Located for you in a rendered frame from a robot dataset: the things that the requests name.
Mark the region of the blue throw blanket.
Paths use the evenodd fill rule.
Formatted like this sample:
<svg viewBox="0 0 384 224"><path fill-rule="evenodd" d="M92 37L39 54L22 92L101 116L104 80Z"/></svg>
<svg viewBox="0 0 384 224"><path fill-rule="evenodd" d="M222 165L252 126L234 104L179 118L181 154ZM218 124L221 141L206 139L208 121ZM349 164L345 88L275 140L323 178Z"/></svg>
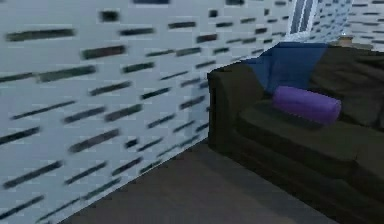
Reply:
<svg viewBox="0 0 384 224"><path fill-rule="evenodd" d="M279 86L307 89L311 73L327 48L325 43L281 42L243 63L268 93Z"/></svg>

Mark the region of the dark olive sofa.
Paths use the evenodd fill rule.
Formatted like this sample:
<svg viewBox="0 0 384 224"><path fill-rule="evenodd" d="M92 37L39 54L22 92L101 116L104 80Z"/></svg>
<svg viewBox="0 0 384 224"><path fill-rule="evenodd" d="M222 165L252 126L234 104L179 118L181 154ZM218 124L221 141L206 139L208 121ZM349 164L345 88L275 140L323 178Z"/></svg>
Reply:
<svg viewBox="0 0 384 224"><path fill-rule="evenodd" d="M272 104L244 60L208 73L208 143L340 224L384 224L384 52L327 44L307 89L341 101L329 125Z"/></svg>

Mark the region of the purple bolster cushion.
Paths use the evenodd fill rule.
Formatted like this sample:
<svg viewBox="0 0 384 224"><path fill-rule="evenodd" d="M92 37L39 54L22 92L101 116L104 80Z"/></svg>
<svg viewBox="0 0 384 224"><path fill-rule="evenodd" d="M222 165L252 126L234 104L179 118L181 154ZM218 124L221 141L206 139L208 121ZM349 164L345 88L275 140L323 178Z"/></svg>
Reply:
<svg viewBox="0 0 384 224"><path fill-rule="evenodd" d="M341 112L341 101L308 90L279 86L272 99L275 108L321 125L334 123Z"/></svg>

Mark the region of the white framed window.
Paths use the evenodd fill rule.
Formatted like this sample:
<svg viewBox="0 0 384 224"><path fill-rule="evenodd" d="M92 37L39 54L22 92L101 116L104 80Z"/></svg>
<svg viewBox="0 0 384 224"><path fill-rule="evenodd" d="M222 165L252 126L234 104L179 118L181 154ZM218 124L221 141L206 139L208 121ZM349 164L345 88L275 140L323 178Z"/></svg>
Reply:
<svg viewBox="0 0 384 224"><path fill-rule="evenodd" d="M288 36L308 36L313 26L318 0L293 0Z"/></svg>

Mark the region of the tan round object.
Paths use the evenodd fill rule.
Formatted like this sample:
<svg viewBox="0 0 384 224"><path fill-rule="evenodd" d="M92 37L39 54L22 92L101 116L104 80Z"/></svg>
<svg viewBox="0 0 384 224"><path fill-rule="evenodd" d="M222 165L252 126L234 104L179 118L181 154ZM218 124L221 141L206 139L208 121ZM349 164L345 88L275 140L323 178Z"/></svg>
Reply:
<svg viewBox="0 0 384 224"><path fill-rule="evenodd" d="M337 45L342 47L352 47L353 37L351 35L341 35L337 40Z"/></svg>

